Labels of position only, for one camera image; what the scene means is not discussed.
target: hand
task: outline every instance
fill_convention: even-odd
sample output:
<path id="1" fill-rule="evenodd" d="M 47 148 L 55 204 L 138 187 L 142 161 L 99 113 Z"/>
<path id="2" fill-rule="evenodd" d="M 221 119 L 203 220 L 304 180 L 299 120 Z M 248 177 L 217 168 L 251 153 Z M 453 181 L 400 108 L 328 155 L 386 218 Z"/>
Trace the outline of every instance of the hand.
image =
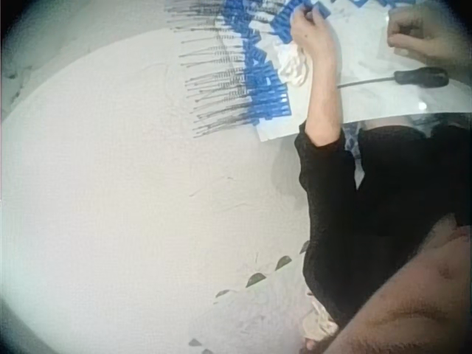
<path id="1" fill-rule="evenodd" d="M 407 49 L 421 61 L 465 64 L 470 61 L 470 45 L 446 9 L 431 6 L 403 7 L 390 12 L 387 42 L 394 48 Z"/>
<path id="2" fill-rule="evenodd" d="M 330 28 L 315 9 L 308 13 L 313 22 L 306 17 L 306 8 L 299 7 L 291 19 L 291 35 L 295 43 L 311 56 L 318 66 L 320 63 L 336 65 L 336 48 Z"/>

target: black screwdriver handle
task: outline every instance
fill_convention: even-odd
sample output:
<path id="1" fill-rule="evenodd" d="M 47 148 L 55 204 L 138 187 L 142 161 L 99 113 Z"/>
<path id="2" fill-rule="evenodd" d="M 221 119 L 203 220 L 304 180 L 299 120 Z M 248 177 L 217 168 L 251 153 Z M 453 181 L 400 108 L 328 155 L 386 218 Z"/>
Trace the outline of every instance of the black screwdriver handle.
<path id="1" fill-rule="evenodd" d="M 446 70 L 430 66 L 405 72 L 394 72 L 393 76 L 400 85 L 417 85 L 426 89 L 444 87 L 449 84 L 449 75 Z"/>

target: person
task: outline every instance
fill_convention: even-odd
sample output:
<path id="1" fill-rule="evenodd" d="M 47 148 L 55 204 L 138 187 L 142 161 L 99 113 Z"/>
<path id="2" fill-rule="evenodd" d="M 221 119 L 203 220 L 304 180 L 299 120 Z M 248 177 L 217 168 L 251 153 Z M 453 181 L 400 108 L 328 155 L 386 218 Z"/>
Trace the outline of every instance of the person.
<path id="1" fill-rule="evenodd" d="M 366 124 L 358 135 L 365 176 L 356 188 L 355 160 L 344 148 L 341 129 L 333 37 L 319 13 L 314 10 L 312 20 L 306 15 L 298 9 L 291 19 L 294 41 L 314 63 L 308 117 L 295 141 L 310 214 L 303 274 L 339 326 L 335 336 L 319 346 L 309 343 L 310 349 L 467 350 L 472 332 L 467 121 L 446 119 L 430 137 L 405 117 L 389 125 Z M 467 50 L 455 47 L 467 41 L 435 16 L 423 6 L 391 13 L 389 45 L 427 61 L 469 65 Z"/>

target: screwdriver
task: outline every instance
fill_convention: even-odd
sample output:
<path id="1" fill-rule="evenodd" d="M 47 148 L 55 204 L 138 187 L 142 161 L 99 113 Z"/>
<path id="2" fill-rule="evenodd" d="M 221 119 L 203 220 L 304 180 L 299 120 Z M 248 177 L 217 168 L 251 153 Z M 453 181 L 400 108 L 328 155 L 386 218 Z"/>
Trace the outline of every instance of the screwdriver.
<path id="1" fill-rule="evenodd" d="M 400 85 L 416 85 L 424 89 L 444 87 L 449 84 L 448 72 L 441 68 L 426 66 L 416 70 L 394 72 L 393 77 L 359 81 L 357 83 L 344 83 L 338 85 L 339 89 L 349 86 L 364 85 L 366 83 L 380 83 L 383 81 L 395 81 Z"/>

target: black sleeve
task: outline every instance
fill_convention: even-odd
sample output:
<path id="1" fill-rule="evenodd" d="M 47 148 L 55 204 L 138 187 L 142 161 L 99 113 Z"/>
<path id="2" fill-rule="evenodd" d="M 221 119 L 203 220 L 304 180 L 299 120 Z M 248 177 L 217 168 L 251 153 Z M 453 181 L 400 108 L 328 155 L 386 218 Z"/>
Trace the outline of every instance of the black sleeve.
<path id="1" fill-rule="evenodd" d="M 310 245 L 303 274 L 315 297 L 342 324 L 352 316 L 350 268 L 355 252 L 355 161 L 344 149 L 345 138 L 324 147 L 315 146 L 305 125 L 295 140 L 301 164 L 300 184 L 307 193 L 310 213 Z"/>

